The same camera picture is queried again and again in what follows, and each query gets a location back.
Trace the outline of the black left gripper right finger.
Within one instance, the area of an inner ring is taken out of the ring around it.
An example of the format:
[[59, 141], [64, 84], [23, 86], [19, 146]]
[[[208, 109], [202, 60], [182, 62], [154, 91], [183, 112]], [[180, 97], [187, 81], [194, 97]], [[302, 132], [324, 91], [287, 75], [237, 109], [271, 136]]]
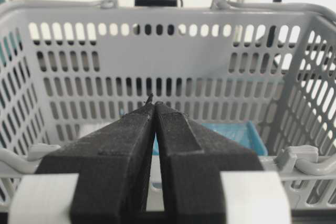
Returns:
[[258, 155], [172, 109], [155, 104], [164, 210], [171, 223], [224, 223], [222, 171], [262, 171]]

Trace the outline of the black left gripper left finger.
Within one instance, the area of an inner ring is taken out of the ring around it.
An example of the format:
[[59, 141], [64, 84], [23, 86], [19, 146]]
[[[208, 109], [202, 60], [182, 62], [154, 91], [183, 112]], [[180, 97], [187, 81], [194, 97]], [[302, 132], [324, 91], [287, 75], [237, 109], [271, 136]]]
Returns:
[[38, 174], [79, 175], [72, 223], [129, 223], [146, 210], [154, 116], [148, 98], [142, 107], [42, 159]]

